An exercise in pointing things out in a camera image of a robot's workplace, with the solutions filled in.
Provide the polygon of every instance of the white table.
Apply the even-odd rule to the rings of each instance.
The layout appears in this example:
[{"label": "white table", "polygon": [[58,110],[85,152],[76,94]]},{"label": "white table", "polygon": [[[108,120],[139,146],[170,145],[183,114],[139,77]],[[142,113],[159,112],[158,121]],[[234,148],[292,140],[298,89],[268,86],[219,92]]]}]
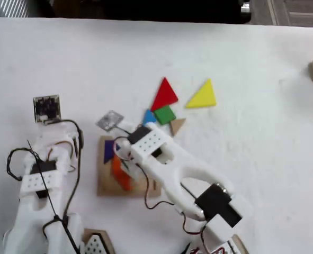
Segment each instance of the white table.
[{"label": "white table", "polygon": [[[313,28],[0,19],[0,253],[20,188],[6,158],[34,140],[32,98],[50,94],[85,133],[71,211],[86,227],[107,230],[118,254],[182,251],[189,239],[171,207],[149,211],[140,199],[96,196],[105,133],[95,121],[113,109],[138,123],[163,76],[179,97],[172,109],[187,118],[175,140],[254,206],[240,234],[251,253],[313,253],[312,59]],[[207,78],[218,105],[185,110]],[[12,164],[18,174],[20,162]]]}]

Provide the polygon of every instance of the green square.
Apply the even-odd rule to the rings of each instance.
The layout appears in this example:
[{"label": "green square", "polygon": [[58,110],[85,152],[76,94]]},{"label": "green square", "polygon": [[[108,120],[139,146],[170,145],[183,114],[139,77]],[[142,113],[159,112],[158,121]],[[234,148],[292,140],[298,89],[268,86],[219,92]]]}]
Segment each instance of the green square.
[{"label": "green square", "polygon": [[161,125],[176,119],[176,116],[174,115],[174,112],[171,110],[169,105],[159,108],[158,110],[154,111],[154,114]]}]

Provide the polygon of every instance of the blue tangram piece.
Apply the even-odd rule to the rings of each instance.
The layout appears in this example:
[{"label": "blue tangram piece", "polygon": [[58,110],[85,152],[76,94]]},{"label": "blue tangram piece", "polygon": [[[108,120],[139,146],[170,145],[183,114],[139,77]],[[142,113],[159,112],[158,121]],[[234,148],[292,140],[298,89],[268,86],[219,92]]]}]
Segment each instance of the blue tangram piece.
[{"label": "blue tangram piece", "polygon": [[150,111],[150,110],[146,110],[145,112],[145,117],[144,117],[144,120],[142,122],[143,125],[145,125],[146,123],[148,122],[153,122],[155,123],[157,120],[156,118],[154,117],[153,113]]},{"label": "blue tangram piece", "polygon": [[[114,140],[104,141],[104,159],[103,159],[104,164],[106,164],[108,161],[110,161],[114,157],[113,144],[114,144]],[[119,150],[119,149],[120,149],[119,145],[116,144],[116,150]]]}]

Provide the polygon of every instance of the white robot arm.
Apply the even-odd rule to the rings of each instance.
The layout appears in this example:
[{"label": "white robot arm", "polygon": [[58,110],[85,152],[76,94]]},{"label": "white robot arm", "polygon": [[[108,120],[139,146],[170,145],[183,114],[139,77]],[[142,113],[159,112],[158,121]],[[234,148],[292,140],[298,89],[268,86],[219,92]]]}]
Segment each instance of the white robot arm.
[{"label": "white robot arm", "polygon": [[[133,178],[137,178],[141,169],[157,180],[176,210],[197,221],[205,221],[201,238],[205,244],[197,241],[201,249],[211,253],[227,242],[245,219],[252,213],[248,201],[234,191],[231,182],[205,162],[193,157],[174,140],[149,122],[134,130],[130,124],[122,121],[113,129],[118,137],[120,129],[132,131],[127,139],[120,142],[121,154],[127,156],[129,170],[122,166]],[[194,178],[208,182],[211,186],[196,198],[195,202],[185,194],[181,181]]]},{"label": "white robot arm", "polygon": [[[24,158],[19,209],[13,228],[4,236],[5,254],[75,253],[61,222],[46,226],[46,239],[42,227],[52,221],[54,213],[60,218],[64,216],[66,197],[70,195],[65,191],[64,176],[77,166],[80,154],[76,154],[74,145],[79,146],[75,143],[78,132],[67,122],[43,126],[42,130],[32,150],[43,161],[39,169],[32,154],[28,153]],[[48,192],[54,211],[47,198]],[[80,246],[84,228],[79,215],[68,214],[67,229],[75,245]]]}]

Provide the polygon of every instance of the red triangle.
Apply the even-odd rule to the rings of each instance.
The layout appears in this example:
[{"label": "red triangle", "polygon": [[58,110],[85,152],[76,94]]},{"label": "red triangle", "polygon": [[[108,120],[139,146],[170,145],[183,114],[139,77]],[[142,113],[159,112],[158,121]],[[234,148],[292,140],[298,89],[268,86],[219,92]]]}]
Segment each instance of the red triangle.
[{"label": "red triangle", "polygon": [[178,98],[170,86],[168,80],[163,78],[160,88],[151,107],[151,111],[158,110],[166,105],[177,102]]}]

